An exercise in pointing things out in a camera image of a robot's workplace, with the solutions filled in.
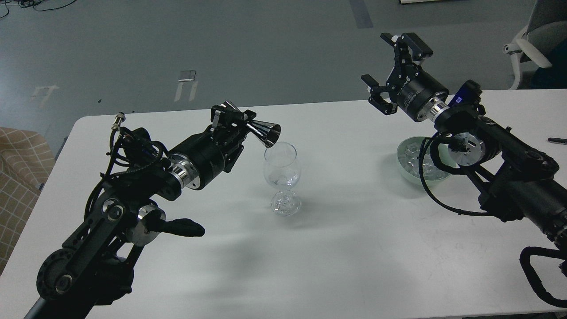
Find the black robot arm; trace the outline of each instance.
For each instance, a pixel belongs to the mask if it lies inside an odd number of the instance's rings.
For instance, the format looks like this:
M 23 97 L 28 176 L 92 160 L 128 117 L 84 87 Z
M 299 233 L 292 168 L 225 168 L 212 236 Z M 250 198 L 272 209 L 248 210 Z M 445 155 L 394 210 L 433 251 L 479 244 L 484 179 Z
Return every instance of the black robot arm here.
M 363 75 L 362 80 L 370 88 L 369 102 L 384 114 L 394 113 L 399 106 L 416 122 L 429 119 L 434 123 L 438 132 L 422 143 L 418 157 L 420 179 L 428 195 L 461 215 L 494 216 L 503 222 L 530 219 L 558 250 L 527 247 L 520 258 L 522 268 L 542 300 L 567 308 L 567 300 L 552 297 L 530 265 L 532 255 L 558 258 L 564 261 L 560 268 L 567 275 L 567 190 L 553 180 L 559 170 L 557 162 L 512 135 L 511 128 L 503 128 L 486 117 L 484 106 L 480 104 L 482 91 L 474 81 L 467 81 L 446 103 L 448 90 L 421 68 L 421 62 L 431 56 L 432 51 L 415 33 L 401 36 L 383 33 L 382 39 L 393 46 L 395 52 L 395 66 L 386 86 L 379 86 L 368 74 Z M 389 93 L 390 103 L 380 96 L 384 92 Z M 441 161 L 440 144 L 447 144 L 458 168 Z M 456 209 L 435 198 L 421 167 L 427 149 L 436 167 L 471 180 L 480 192 L 479 203 L 484 212 Z M 482 167 L 500 153 L 504 163 L 495 174 Z
M 112 304 L 132 291 L 134 265 L 159 233 L 203 236 L 205 229 L 190 219 L 166 221 L 150 198 L 175 200 L 184 187 L 200 190 L 222 171 L 229 173 L 248 132 L 266 147 L 274 145 L 280 126 L 255 116 L 224 102 L 211 109 L 212 124 L 202 133 L 167 150 L 145 129 L 122 127 L 125 117 L 118 114 L 107 171 L 87 200 L 84 222 L 41 265 L 40 298 L 26 318 L 85 318 L 94 305 Z M 127 169 L 112 173 L 114 165 Z M 119 257 L 118 249 L 127 242 L 133 244 L 130 253 Z

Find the gray floor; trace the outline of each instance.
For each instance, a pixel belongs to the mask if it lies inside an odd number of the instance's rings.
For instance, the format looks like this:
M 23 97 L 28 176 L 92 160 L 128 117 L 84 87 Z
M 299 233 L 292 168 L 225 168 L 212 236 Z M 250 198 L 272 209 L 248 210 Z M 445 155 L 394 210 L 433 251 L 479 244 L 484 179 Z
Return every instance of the gray floor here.
M 366 99 L 360 75 L 383 81 L 393 66 L 381 32 L 420 35 L 434 51 L 425 69 L 452 92 L 469 78 L 483 89 L 505 89 L 512 71 L 501 49 L 527 24 L 533 4 L 78 0 L 49 12 L 10 6 L 0 20 L 0 127 L 39 132 L 56 152 L 87 115 L 209 108 L 226 99 L 237 106 Z M 191 69 L 194 100 L 187 84 L 175 102 L 179 71 Z M 53 86 L 47 98 L 48 89 L 36 89 Z

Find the bowl of ice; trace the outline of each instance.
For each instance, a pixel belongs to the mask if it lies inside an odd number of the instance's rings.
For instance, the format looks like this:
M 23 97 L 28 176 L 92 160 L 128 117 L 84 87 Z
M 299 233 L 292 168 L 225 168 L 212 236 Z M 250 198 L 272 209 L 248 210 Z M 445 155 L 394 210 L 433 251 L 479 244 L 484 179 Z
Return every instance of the bowl of ice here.
M 398 145 L 396 152 L 397 168 L 401 175 L 416 185 L 421 185 L 417 156 L 420 153 L 421 141 L 423 141 L 424 138 L 423 136 L 410 137 Z M 457 167 L 448 152 L 447 145 L 441 144 L 439 146 L 439 157 L 441 161 L 446 165 Z M 429 149 L 425 152 L 423 167 L 425 182 L 428 186 L 436 185 L 451 175 L 435 167 L 431 160 Z

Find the pen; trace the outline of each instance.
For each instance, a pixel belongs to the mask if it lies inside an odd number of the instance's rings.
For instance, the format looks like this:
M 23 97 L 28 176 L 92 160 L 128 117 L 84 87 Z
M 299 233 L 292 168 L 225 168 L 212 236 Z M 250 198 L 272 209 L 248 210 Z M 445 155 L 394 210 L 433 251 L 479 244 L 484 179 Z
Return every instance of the pen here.
M 567 144 L 567 138 L 550 137 L 547 140 L 551 143 Z

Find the screw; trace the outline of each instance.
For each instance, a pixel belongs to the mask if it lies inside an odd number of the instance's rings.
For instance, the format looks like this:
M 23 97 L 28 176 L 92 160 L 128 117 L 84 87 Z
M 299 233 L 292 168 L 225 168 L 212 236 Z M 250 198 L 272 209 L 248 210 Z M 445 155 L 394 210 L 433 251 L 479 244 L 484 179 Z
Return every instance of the screw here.
M 63 275 L 59 277 L 57 283 L 55 284 L 55 291 L 60 295 L 63 295 L 69 288 L 71 288 L 71 283 L 73 282 L 73 277 L 70 275 Z
M 113 206 L 108 210 L 108 220 L 115 221 L 120 218 L 122 215 L 122 207 L 121 206 Z

